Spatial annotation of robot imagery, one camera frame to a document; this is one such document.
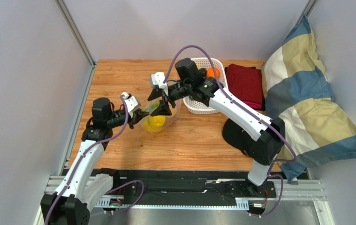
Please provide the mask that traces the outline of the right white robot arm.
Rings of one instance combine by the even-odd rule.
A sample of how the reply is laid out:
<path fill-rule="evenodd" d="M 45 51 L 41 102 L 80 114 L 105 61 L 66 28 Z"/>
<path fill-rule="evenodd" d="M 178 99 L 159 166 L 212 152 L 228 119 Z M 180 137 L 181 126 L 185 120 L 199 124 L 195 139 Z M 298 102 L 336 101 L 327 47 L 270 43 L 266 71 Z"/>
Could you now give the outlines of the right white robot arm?
<path fill-rule="evenodd" d="M 223 113 L 253 140 L 250 150 L 246 151 L 253 159 L 247 181 L 255 188 L 263 186 L 269 176 L 269 169 L 285 141 L 284 122 L 259 114 L 241 102 L 219 80 L 201 72 L 190 58 L 178 61 L 175 69 L 180 79 L 172 85 L 167 84 L 163 72 L 156 72 L 150 76 L 152 92 L 148 100 L 159 99 L 159 106 L 151 116 L 170 116 L 175 101 L 187 96 Z"/>

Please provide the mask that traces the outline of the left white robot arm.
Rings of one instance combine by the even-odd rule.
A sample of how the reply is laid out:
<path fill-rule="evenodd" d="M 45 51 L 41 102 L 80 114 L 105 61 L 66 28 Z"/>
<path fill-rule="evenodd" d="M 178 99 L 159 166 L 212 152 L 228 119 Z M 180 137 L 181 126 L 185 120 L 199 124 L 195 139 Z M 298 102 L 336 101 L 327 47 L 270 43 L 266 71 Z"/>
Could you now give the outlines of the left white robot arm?
<path fill-rule="evenodd" d="M 97 98 L 91 108 L 78 154 L 63 181 L 52 194 L 40 202 L 46 225 L 87 225 L 90 214 L 104 195 L 125 188 L 116 169 L 102 168 L 88 184 L 93 168 L 108 143 L 124 129 L 131 129 L 149 113 L 143 111 L 139 100 L 126 92 L 120 96 L 119 110 L 106 97 Z"/>

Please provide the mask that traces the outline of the yellow lemon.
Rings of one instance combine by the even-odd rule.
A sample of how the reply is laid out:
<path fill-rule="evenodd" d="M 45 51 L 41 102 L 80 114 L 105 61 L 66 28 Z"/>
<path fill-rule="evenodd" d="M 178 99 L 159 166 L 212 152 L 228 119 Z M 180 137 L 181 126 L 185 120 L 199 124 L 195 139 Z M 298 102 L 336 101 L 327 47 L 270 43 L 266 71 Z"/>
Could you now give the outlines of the yellow lemon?
<path fill-rule="evenodd" d="M 144 120 L 143 128 L 149 133 L 158 133 L 163 130 L 165 122 L 165 116 L 148 116 Z"/>

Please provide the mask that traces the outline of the green lime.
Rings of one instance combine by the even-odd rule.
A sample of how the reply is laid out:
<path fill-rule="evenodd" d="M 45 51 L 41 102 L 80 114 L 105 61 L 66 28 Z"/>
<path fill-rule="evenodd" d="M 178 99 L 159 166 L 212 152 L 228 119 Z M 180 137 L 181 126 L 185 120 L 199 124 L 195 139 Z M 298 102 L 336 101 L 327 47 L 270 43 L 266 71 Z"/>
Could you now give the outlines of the green lime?
<path fill-rule="evenodd" d="M 147 108 L 149 110 L 155 110 L 156 108 L 158 108 L 158 106 L 159 106 L 159 103 L 151 103 L 151 104 L 148 105 Z"/>

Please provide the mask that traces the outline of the clear zip top bag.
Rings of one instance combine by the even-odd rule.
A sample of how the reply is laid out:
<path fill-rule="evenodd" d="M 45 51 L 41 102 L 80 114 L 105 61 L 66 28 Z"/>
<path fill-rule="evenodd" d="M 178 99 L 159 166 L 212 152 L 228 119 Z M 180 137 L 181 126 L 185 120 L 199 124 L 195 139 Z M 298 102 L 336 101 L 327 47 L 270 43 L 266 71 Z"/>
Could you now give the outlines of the clear zip top bag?
<path fill-rule="evenodd" d="M 151 133 L 151 134 L 156 134 L 161 132 L 162 130 L 164 130 L 165 128 L 167 128 L 168 126 L 170 126 L 171 124 L 173 124 L 179 113 L 181 110 L 181 105 L 182 105 L 182 100 L 177 100 L 175 101 L 175 108 L 173 108 L 172 106 L 170 106 L 170 110 L 172 115 L 171 116 L 164 116 L 164 115 L 160 115 L 160 116 L 146 116 L 144 119 L 142 119 L 139 124 L 141 125 L 141 127 Z"/>

